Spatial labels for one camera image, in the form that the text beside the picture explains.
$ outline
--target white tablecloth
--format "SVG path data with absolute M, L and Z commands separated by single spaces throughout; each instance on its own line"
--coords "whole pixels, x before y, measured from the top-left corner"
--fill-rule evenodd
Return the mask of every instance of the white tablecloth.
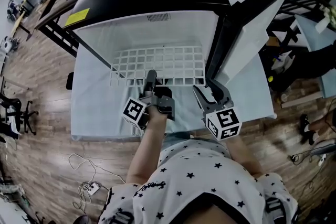
M 71 136 L 74 140 L 111 141 L 142 135 L 121 117 L 129 96 L 139 97 L 141 88 L 109 86 L 110 70 L 80 45 L 71 94 Z M 273 115 L 272 101 L 259 56 L 227 85 L 241 121 Z M 204 128 L 202 110 L 192 87 L 171 87 L 175 100 L 175 121 L 168 120 L 166 132 Z M 214 101 L 210 89 L 201 87 Z

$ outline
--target white shirt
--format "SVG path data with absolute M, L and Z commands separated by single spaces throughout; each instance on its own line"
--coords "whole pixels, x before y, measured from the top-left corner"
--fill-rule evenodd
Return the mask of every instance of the white shirt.
M 286 223 L 292 222 L 298 205 L 279 175 L 269 173 L 255 179 L 230 158 L 225 146 L 191 139 L 163 150 L 157 170 L 143 186 L 111 188 L 99 224 L 128 216 L 134 218 L 130 223 L 176 222 L 184 208 L 183 215 L 192 213 L 186 206 L 198 201 L 197 197 L 213 201 L 239 224 L 273 224 L 266 212 L 269 198 L 281 201 Z

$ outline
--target yellow object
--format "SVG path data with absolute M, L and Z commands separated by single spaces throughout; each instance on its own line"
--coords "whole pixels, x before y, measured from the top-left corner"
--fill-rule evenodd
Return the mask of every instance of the yellow object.
M 74 14 L 71 14 L 69 18 L 67 19 L 67 22 L 65 23 L 65 26 L 74 24 L 76 22 L 79 22 L 80 20 L 84 20 L 86 16 L 88 15 L 89 8 L 83 9 L 80 12 L 76 12 Z

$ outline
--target person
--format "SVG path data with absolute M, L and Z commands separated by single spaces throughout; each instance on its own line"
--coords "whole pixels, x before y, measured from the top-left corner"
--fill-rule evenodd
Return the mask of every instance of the person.
M 99 224 L 296 219 L 298 203 L 281 177 L 265 173 L 239 136 L 225 144 L 185 132 L 165 137 L 167 116 L 154 106 L 148 110 L 150 120 L 126 184 L 109 190 Z
M 303 135 L 304 140 L 308 141 L 309 145 L 313 145 L 319 136 L 324 134 L 331 126 L 336 126 L 335 109 L 312 123 L 309 123 L 306 114 L 300 117 L 300 133 Z

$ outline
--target black star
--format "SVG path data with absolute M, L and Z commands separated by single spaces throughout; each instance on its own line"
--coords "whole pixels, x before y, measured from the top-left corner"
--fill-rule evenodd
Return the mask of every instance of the black star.
M 243 207 L 243 205 L 245 205 L 243 201 L 238 202 L 238 207 Z
M 189 177 L 191 179 L 192 177 L 194 177 L 194 173 L 191 173 L 191 174 L 188 173 L 187 177 Z
M 163 218 L 164 217 L 164 215 L 163 215 L 163 213 L 157 213 L 157 215 L 156 215 L 156 217 L 158 218 L 158 219 L 161 219 L 161 218 Z

